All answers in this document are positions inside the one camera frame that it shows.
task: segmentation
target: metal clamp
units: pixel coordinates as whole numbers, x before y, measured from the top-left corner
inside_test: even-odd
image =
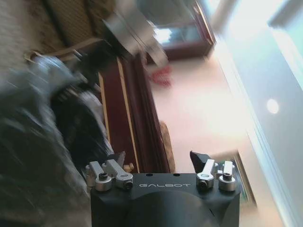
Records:
[[[235,169],[235,165],[232,165],[232,171],[234,171]],[[214,171],[215,172],[215,178],[216,180],[219,180],[219,177],[223,175],[223,170],[221,169],[218,169],[218,166],[217,166],[217,169]]]
[[[213,167],[214,160],[208,159],[203,171],[197,174],[196,184],[203,191],[213,188],[214,186],[214,176],[212,175]]]
[[[133,175],[127,173],[123,168],[113,159],[107,160],[102,164],[103,169],[116,179],[116,186],[125,190],[130,190],[133,187]]]
[[[103,171],[99,162],[90,162],[86,166],[86,184],[88,187],[95,187],[99,192],[105,192],[112,187],[112,178]]]
[[[236,179],[232,176],[233,165],[231,161],[225,161],[223,174],[219,177],[219,189],[227,192],[236,190]]]

